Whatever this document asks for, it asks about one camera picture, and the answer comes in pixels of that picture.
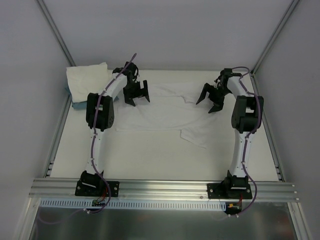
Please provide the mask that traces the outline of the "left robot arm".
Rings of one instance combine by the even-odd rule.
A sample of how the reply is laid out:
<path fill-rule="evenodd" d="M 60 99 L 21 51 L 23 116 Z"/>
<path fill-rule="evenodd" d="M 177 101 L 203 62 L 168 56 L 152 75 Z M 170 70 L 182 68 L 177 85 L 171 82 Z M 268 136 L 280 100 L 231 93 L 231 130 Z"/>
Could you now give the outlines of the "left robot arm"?
<path fill-rule="evenodd" d="M 113 70 L 112 79 L 102 93 L 88 94 L 85 120 L 90 129 L 91 144 L 87 165 L 76 185 L 76 196 L 112 195 L 103 180 L 107 132 L 115 121 L 114 101 L 119 93 L 123 92 L 124 103 L 133 107 L 136 98 L 145 98 L 150 102 L 148 82 L 144 80 L 141 86 L 137 81 L 138 75 L 137 65 L 127 61 L 124 67 Z"/>

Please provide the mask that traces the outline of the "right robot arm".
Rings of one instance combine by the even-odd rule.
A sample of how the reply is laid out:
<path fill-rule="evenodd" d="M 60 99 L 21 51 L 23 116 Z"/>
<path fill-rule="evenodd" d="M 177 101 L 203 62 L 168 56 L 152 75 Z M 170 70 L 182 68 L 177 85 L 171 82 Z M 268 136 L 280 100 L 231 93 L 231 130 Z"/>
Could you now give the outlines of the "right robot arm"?
<path fill-rule="evenodd" d="M 235 132 L 233 158 L 226 177 L 220 183 L 207 184 L 209 199 L 252 199 L 250 184 L 253 179 L 248 173 L 251 144 L 262 123 L 264 98 L 250 92 L 244 85 L 243 74 L 235 68 L 224 68 L 215 84 L 205 83 L 198 103 L 205 98 L 213 103 L 210 113 L 223 109 L 225 96 L 232 94 L 235 105 L 231 115 L 231 126 Z"/>

